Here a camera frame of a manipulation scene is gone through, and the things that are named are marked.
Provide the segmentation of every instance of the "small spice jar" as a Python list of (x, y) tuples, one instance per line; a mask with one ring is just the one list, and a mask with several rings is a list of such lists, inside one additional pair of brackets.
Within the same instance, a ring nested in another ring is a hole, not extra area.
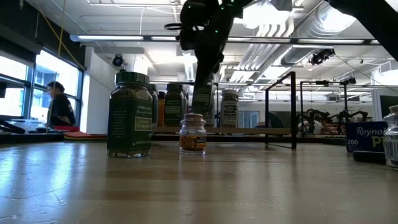
[(390, 114), (383, 118), (388, 124), (388, 128), (384, 131), (383, 145), (387, 166), (398, 169), (398, 105), (389, 109)]
[(237, 128), (239, 124), (239, 98), (236, 90), (223, 90), (221, 93), (221, 127)]
[(164, 96), (165, 93), (160, 91), (159, 92), (159, 96), (158, 96), (158, 118), (157, 118), (157, 125), (159, 127), (163, 127), (164, 126)]
[(152, 97), (149, 77), (136, 72), (116, 74), (116, 89), (109, 101), (107, 155), (148, 156), (152, 135)]
[(156, 127), (158, 117), (158, 99), (156, 85), (149, 84), (148, 90), (150, 95), (152, 96), (152, 127)]
[(181, 121), (180, 153), (204, 155), (206, 149), (205, 121), (201, 114), (189, 113)]
[(164, 124), (168, 127), (179, 127), (185, 114), (185, 96), (182, 93), (182, 85), (176, 83), (167, 84), (165, 96)]

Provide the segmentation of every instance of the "fluorescent light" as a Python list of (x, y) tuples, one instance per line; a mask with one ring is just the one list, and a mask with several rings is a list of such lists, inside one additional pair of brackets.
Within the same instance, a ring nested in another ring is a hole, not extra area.
[(166, 84), (169, 84), (170, 82), (149, 82), (150, 84), (158, 84), (158, 85), (161, 85), (161, 84), (163, 84), (163, 85), (166, 85)]
[(326, 46), (326, 45), (293, 45), (293, 48), (301, 48), (301, 49), (333, 49), (333, 46)]
[(241, 86), (246, 86), (248, 84), (246, 84), (246, 83), (219, 83), (219, 85), (229, 85), (229, 86), (241, 85)]
[(175, 37), (170, 37), (170, 36), (153, 36), (150, 38), (152, 40), (176, 41)]
[(290, 38), (273, 37), (228, 37), (230, 43), (289, 43)]
[(363, 40), (358, 39), (300, 39), (300, 44), (362, 44)]
[(97, 40), (144, 40), (143, 36), (129, 36), (129, 35), (71, 35), (72, 41), (97, 41)]

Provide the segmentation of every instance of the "green label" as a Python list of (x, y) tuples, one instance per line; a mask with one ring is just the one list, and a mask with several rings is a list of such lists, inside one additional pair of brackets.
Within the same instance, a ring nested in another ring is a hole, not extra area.
[(181, 100), (166, 100), (164, 123), (166, 126), (179, 126), (182, 119)]
[(150, 149), (152, 102), (111, 99), (109, 102), (108, 149)]
[(195, 87), (192, 98), (194, 113), (206, 114), (208, 112), (212, 93), (213, 85)]

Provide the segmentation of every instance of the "wall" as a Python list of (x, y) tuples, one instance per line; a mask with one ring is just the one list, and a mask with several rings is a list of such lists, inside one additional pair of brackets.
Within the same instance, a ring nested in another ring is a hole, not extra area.
[(106, 134), (109, 96), (115, 88), (116, 70), (96, 55), (93, 47), (86, 48), (85, 67), (87, 72), (83, 84), (81, 131), (88, 134)]

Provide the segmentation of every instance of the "black cap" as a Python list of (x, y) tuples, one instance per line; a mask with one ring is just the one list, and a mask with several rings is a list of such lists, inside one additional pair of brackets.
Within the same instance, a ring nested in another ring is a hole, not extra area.
[(138, 72), (118, 72), (116, 74), (117, 83), (135, 83), (148, 87), (149, 76)]
[(159, 99), (164, 99), (164, 96), (166, 95), (166, 93), (164, 93), (164, 92), (159, 92), (159, 96), (158, 96), (158, 98)]
[(172, 90), (182, 91), (182, 85), (176, 84), (176, 83), (169, 83), (169, 84), (167, 84), (166, 89), (167, 89), (167, 91), (172, 91)]

